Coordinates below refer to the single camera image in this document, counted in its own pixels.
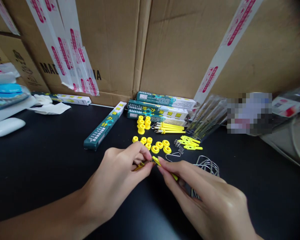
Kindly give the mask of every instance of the black desk surface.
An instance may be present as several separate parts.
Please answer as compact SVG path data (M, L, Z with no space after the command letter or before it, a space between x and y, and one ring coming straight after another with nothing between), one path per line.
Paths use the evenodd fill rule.
M126 148L137 135L136 120L120 117L96 152L83 141L111 108L71 105L61 115L22 111L26 126L0 138L0 220L46 205L82 187L110 147ZM181 135L145 133L170 143ZM258 137L218 129L202 151L185 151L195 163L205 155L220 176L242 190L256 232L265 240L300 239L300 168ZM87 239L199 239L154 168L128 196L115 216Z

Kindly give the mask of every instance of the yellow plastic ring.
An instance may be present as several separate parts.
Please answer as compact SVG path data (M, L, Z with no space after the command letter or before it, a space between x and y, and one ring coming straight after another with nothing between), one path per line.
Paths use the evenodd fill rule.
M162 144L163 144L164 147L169 147L170 146L170 143L169 143L168 140L163 140Z
M162 149L162 148L163 148L162 142L156 142L156 146L157 146L159 149Z
M146 148L150 151L150 149L151 149L151 144L150 143L146 143Z
M147 143L150 143L150 144L152 143L152 138L151 137L147 138Z
M165 146L165 147L163 148L163 151L165 152L165 154L170 154L170 153L171 153L171 148L168 147L168 146Z
M137 136L134 136L133 138L132 138L132 142L134 143L134 142L136 142L136 141L138 141L139 139L138 139L138 137Z
M159 152L159 148L156 145L153 145L151 147L151 152L153 152L154 154L157 154Z

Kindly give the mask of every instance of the yellow clip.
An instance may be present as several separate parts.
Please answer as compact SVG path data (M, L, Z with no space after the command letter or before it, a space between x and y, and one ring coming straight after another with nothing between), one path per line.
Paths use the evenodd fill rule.
M171 151L171 148L170 147L168 147L168 146L165 146L164 148L163 148L163 151L165 152L165 154L170 154L172 151Z
M138 137L137 137L137 136L134 136L133 139L132 139L132 142L134 143L134 142L136 142L136 141L138 141L138 140L139 140Z
M140 140L140 142L142 142L142 144L145 145L146 142L147 142L147 139L145 137L142 137L141 140Z
M142 120L143 121L143 116L139 116L139 118L138 118L138 120L137 120L137 124L139 125L139 122L140 122L140 120Z
M158 154L159 148L158 148L156 145L153 145L153 146L151 147L151 152L153 152L154 154Z
M144 124L140 125L140 127L139 127L139 129L138 129L138 133L139 133L140 135L143 135L143 134L144 134L144 128L145 128Z
M202 150L203 149L202 147L195 147L195 146L192 146L192 145L185 145L183 147L185 149L188 149L188 150Z
M137 125L137 128L139 128L140 127L140 125L143 125L144 124L144 121L141 119L141 120L139 120L139 123L138 123L138 125Z
M146 143L146 148L150 151L150 149L151 149L151 144L150 143Z
M188 139L188 140L190 140L190 141L192 141L192 142L195 142L195 143L198 143L198 144L201 143L200 141L195 140L195 139L193 139L192 137L188 137L188 136L181 136L181 139L182 139L182 140Z
M156 164L158 164L158 165L161 167L161 164L160 164L158 158L156 158L155 156L152 156L152 159L154 160L154 162L155 162ZM177 177L175 174L171 173L171 175L173 176L174 180L176 180L176 181L178 180L178 177Z
M165 147L169 147L169 146L170 146L170 143L169 143L168 140L163 140L163 141L162 141L162 144L163 144L163 146L165 146Z
M151 137L147 138L147 143L150 143L150 144L152 143L152 138Z
M162 142L156 142L156 146L157 146L159 149L162 149L162 148L163 148Z

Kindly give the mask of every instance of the green product box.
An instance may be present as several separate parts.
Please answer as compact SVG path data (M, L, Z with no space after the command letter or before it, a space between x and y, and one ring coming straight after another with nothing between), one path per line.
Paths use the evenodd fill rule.
M129 100L128 109L142 111L144 113L153 113L155 115L163 115L167 117L186 119L189 116L190 110L184 108L175 108L169 106L162 106L153 103L140 102L136 100Z
M104 137L121 116L127 103L119 102L118 105L108 114L99 126L83 142L84 149L97 150Z
M193 109L196 105L196 101L188 98L172 97L168 95L159 95L148 92L137 93L137 100L148 103L161 104L165 106Z
M163 116L163 115L155 115L152 113L144 113L144 112L141 112L138 110L133 110L133 109L128 110L127 118L138 119L139 116L143 116L144 118L146 116L150 116L151 122L165 122L165 123L169 123L169 124L173 124L173 125L177 125L177 126L185 126L187 123L183 119L172 118L172 117L167 117L167 116Z

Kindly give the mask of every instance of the cardboard wall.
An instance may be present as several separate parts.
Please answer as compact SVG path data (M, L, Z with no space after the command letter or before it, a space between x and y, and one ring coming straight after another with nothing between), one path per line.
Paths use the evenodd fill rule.
M193 98L240 1L152 1L140 90ZM300 84L300 6L263 1L211 92L277 92Z

